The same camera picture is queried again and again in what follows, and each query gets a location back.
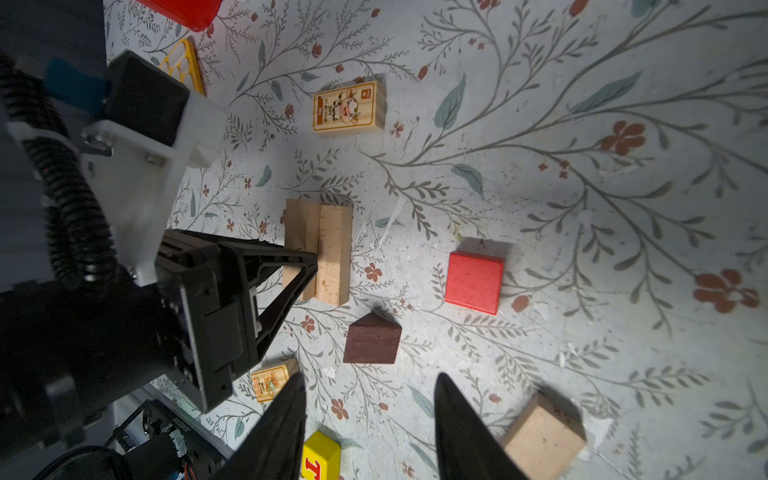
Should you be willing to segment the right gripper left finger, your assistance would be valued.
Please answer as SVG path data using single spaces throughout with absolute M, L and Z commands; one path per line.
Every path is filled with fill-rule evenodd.
M 213 479 L 298 479 L 306 401 L 305 378 L 296 373 Z

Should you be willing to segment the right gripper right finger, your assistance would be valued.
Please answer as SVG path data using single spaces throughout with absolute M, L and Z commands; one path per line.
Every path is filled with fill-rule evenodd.
M 436 380 L 434 410 L 440 479 L 526 479 L 446 373 Z

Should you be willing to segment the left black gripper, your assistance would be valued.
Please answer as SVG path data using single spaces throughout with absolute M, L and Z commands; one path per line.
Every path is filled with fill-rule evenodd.
M 158 287 L 180 323 L 168 377 L 204 413 L 261 363 L 318 271 L 315 253 L 184 230 L 164 232 L 156 267 Z M 258 315 L 253 289 L 280 269 L 293 276 Z

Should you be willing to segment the plain wood plank 31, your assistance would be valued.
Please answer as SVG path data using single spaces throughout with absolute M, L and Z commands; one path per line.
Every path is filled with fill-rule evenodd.
M 349 301 L 352 208 L 321 205 L 315 298 L 338 307 Z

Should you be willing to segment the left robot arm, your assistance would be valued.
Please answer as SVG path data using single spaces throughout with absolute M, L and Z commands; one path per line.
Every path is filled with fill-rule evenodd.
M 314 253 L 167 231 L 146 287 L 121 279 L 78 304 L 58 285 L 1 297 L 1 453 L 62 440 L 166 375 L 202 411 L 265 356 L 317 273 Z

